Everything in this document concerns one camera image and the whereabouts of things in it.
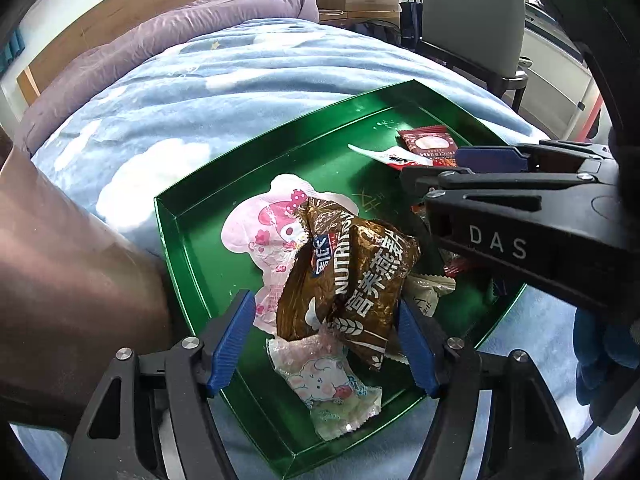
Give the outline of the blue gloved hand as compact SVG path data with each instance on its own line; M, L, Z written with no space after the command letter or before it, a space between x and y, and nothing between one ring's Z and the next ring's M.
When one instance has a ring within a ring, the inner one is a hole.
M594 426L619 434L639 407L639 320L613 323L577 310L573 346L578 403Z

